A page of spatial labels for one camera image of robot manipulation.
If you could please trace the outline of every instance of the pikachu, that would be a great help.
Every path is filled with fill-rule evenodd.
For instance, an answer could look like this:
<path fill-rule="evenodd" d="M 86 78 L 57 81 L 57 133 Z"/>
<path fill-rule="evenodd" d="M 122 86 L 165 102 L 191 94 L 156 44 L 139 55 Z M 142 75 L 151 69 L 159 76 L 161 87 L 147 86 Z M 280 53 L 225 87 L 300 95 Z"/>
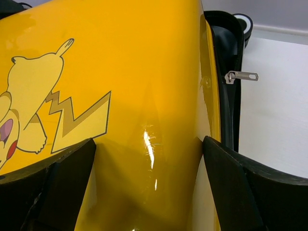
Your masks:
<path fill-rule="evenodd" d="M 69 39 L 57 52 L 34 59 L 12 58 L 8 88 L 0 95 L 0 169 L 16 149 L 38 154 L 44 148 L 47 136 L 37 112 L 57 84 L 64 66 L 62 55 L 73 43 Z"/>

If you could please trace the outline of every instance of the pikachu's arm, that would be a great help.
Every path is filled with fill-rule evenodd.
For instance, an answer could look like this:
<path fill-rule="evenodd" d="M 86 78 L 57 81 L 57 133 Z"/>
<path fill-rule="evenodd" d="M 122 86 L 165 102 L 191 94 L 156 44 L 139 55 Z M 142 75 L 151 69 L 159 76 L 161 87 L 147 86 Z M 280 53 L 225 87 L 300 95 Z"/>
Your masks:
<path fill-rule="evenodd" d="M 46 135 L 39 116 L 35 114 L 27 127 L 19 132 L 17 148 L 38 154 L 46 144 Z"/>

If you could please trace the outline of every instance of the yellow hard shell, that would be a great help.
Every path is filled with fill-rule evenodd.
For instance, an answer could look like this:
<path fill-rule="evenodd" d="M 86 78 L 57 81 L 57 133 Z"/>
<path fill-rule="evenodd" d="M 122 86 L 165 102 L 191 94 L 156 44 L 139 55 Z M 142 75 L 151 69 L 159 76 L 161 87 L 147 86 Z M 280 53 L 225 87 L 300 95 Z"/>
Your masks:
<path fill-rule="evenodd" d="M 189 230 L 200 90 L 220 139 L 200 2 L 54 0 L 0 30 L 0 174 L 93 137 L 76 231 Z"/>

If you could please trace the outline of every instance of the pikachu's tail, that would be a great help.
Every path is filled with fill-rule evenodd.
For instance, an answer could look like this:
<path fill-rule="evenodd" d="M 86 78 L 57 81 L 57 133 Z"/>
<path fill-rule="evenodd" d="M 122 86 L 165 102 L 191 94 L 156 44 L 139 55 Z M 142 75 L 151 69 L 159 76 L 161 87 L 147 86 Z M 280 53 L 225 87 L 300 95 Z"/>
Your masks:
<path fill-rule="evenodd" d="M 60 48 L 59 50 L 57 51 L 57 55 L 58 56 L 61 56 L 63 55 L 74 43 L 74 39 L 70 38 L 68 41 L 66 41 Z"/>

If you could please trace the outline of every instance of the metal zipper pull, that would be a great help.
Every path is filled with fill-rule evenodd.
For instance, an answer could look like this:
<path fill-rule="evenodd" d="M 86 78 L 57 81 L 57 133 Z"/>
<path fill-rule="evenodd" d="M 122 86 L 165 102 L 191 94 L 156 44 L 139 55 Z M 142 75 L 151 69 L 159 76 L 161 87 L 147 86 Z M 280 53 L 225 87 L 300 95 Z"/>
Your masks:
<path fill-rule="evenodd" d="M 236 78 L 242 80 L 258 81 L 259 76 L 257 73 L 242 72 L 242 71 L 229 71 L 225 75 L 227 84 L 233 84 Z"/>

